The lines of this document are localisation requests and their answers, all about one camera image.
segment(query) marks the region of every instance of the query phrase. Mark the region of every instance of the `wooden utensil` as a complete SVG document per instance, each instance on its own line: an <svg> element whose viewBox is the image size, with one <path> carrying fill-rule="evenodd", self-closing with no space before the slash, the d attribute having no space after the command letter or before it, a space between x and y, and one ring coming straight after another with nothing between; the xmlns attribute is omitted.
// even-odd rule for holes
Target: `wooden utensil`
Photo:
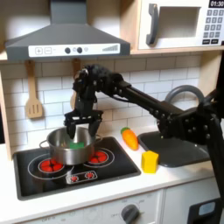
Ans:
<svg viewBox="0 0 224 224"><path fill-rule="evenodd" d="M81 61L79 59L73 60L73 77L81 70ZM70 101L71 108L74 109L76 92L73 91L73 96Z"/></svg>
<svg viewBox="0 0 224 224"><path fill-rule="evenodd" d="M28 75L28 85L30 98L25 104L25 113L29 118L41 117L43 115L43 108L36 96L36 86L34 77L35 63L31 60L25 62L26 71Z"/></svg>

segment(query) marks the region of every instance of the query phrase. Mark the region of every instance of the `microwave handle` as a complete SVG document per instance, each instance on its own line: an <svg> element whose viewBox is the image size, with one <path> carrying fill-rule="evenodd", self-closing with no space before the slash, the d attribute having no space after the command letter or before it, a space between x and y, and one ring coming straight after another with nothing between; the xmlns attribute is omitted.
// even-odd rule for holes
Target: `microwave handle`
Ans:
<svg viewBox="0 0 224 224"><path fill-rule="evenodd" d="M149 13L151 15L151 27L150 34L146 36L146 44L152 45L158 34L158 5L156 3L150 3Z"/></svg>

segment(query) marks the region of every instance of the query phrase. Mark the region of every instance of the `toy carrot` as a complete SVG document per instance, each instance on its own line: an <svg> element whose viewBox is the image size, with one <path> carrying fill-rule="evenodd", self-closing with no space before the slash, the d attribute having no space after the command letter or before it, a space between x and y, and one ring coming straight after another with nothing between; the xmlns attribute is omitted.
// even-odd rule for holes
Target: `toy carrot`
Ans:
<svg viewBox="0 0 224 224"><path fill-rule="evenodd" d="M138 150L138 141L136 134L128 127L121 130L123 141L133 150Z"/></svg>

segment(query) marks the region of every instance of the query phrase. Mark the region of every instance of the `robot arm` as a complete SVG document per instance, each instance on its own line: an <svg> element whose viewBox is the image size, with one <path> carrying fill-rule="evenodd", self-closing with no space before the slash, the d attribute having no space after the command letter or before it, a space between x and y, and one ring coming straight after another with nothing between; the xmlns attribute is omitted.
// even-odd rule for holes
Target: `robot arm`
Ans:
<svg viewBox="0 0 224 224"><path fill-rule="evenodd" d="M96 92L103 92L118 101L133 102L157 118L162 137L176 137L207 145L224 206L224 141L220 124L224 116L222 92L214 90L197 108L183 111L133 88L119 73L111 73L98 65L82 69L73 84L73 90L77 92L75 109L65 115L67 133L71 138L74 138L76 125L83 123L89 124L91 136L96 134L103 113L93 109L94 103L97 102Z"/></svg>

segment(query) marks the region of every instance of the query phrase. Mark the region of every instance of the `white countertop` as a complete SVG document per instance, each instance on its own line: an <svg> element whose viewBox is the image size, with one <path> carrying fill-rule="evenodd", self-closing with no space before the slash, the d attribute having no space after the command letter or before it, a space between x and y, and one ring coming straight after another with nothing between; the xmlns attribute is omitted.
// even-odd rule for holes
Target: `white countertop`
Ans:
<svg viewBox="0 0 224 224"><path fill-rule="evenodd" d="M155 128L133 129L137 135L153 131ZM120 131L104 136L115 137L141 170L141 157L144 152L129 149L122 140ZM18 200L14 164L7 160L5 145L0 145L0 223L16 223L43 216L87 207L108 200L114 200L133 194L157 190L167 186L205 179L214 176L210 162L192 164L179 168L159 166L156 174L144 174L101 185L94 185L70 192L58 193L39 199Z"/></svg>

